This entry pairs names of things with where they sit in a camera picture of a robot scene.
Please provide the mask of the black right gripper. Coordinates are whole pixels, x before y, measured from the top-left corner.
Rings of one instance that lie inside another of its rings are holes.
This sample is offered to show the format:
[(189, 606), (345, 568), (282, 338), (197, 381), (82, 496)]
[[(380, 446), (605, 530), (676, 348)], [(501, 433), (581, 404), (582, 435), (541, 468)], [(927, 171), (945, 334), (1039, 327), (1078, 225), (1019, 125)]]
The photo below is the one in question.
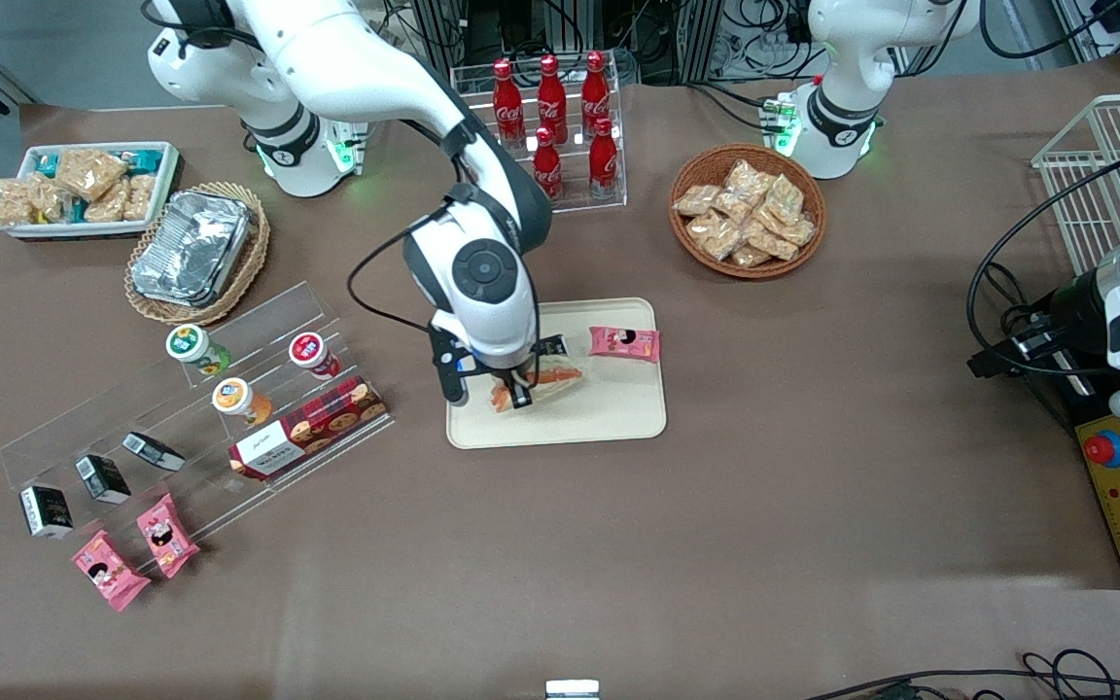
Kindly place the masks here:
[(539, 320), (534, 311), (492, 310), (458, 316), (437, 311), (428, 336), (444, 376), (444, 398), (452, 405), (468, 402), (464, 376), (494, 375), (508, 382), (512, 409), (533, 403), (532, 371)]

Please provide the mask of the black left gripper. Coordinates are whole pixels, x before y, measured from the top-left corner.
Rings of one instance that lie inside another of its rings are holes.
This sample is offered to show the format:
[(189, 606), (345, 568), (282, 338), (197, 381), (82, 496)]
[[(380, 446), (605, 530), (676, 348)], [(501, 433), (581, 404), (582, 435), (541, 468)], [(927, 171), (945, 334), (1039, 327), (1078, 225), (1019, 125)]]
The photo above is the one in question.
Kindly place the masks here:
[(967, 360), (974, 377), (1021, 375), (1021, 356), (1067, 356), (1076, 365), (1107, 365), (1105, 301), (1096, 270), (1075, 276), (1055, 289), (1048, 300), (1049, 325), (1028, 325), (1009, 336), (1012, 349), (991, 347)]

